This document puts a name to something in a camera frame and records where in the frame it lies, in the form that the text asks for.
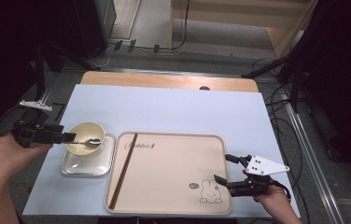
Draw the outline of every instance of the cream bowl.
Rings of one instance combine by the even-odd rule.
[[[86,147],[81,144],[65,144],[67,150],[77,156],[84,156],[91,154],[103,147],[105,140],[105,131],[103,127],[96,122],[82,122],[70,129],[70,133],[76,133],[74,142],[86,142],[92,138],[98,138],[101,140],[101,144],[95,148]]]

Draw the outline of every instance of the brown chopstick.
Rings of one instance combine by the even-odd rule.
[[[111,210],[114,210],[115,204],[117,203],[117,199],[118,199],[118,196],[120,193],[120,188],[122,187],[123,179],[126,175],[126,170],[127,170],[127,167],[129,166],[129,161],[130,161],[130,158],[132,157],[132,153],[133,153],[133,149],[134,149],[134,145],[135,145],[136,140],[137,140],[137,133],[134,134],[134,138],[133,138],[132,144],[130,145],[130,149],[129,149],[129,152],[128,152],[127,157],[126,157],[126,161],[123,164],[123,168],[122,168],[122,171],[120,173],[120,177],[118,179],[117,186],[115,187],[114,195],[112,196],[111,203],[109,204],[109,209],[111,209]]]

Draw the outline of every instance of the food tray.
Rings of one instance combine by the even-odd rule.
[[[109,208],[134,133],[117,142],[105,196],[113,213],[225,215],[232,197],[214,175],[228,178],[225,148],[215,135],[138,133],[119,197]]]
[[[66,150],[62,172],[66,175],[103,175],[111,166],[114,147],[114,135],[106,133],[103,148],[89,155],[77,156]]]

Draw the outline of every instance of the rabbit illustration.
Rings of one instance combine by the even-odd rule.
[[[202,198],[201,203],[222,203],[221,193],[216,180],[207,180],[205,179],[202,182]]]

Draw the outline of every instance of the white saucer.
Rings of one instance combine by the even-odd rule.
[[[103,175],[111,167],[114,146],[114,135],[106,133],[103,148],[92,154],[77,156],[66,150],[62,162],[62,172],[66,175]]]

